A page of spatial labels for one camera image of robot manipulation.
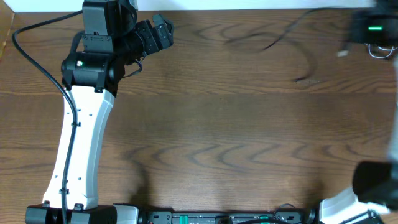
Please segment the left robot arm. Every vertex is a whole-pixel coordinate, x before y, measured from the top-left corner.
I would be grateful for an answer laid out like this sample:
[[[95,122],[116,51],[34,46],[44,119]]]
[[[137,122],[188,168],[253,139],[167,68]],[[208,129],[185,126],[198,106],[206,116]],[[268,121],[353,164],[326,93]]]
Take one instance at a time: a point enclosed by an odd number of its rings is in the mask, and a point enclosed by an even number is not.
[[[63,126],[53,174],[26,223],[136,223],[132,205],[100,205],[98,167],[104,130],[128,65],[173,45],[174,24],[161,14],[138,21],[132,1],[85,1],[84,29],[62,62]]]

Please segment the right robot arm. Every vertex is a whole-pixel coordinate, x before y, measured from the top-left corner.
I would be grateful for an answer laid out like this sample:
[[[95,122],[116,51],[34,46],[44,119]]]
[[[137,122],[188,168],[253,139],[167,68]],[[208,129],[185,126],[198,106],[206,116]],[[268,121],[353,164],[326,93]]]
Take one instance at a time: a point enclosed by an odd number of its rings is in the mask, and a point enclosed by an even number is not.
[[[349,32],[342,48],[363,44],[368,53],[387,50],[385,56],[397,65],[397,1],[376,1],[372,8],[352,15]],[[387,160],[361,161],[355,168],[352,184],[332,198],[322,200],[312,212],[315,223],[382,223],[381,215],[397,210],[397,116],[386,123],[390,130],[367,131],[367,140],[385,138]]]

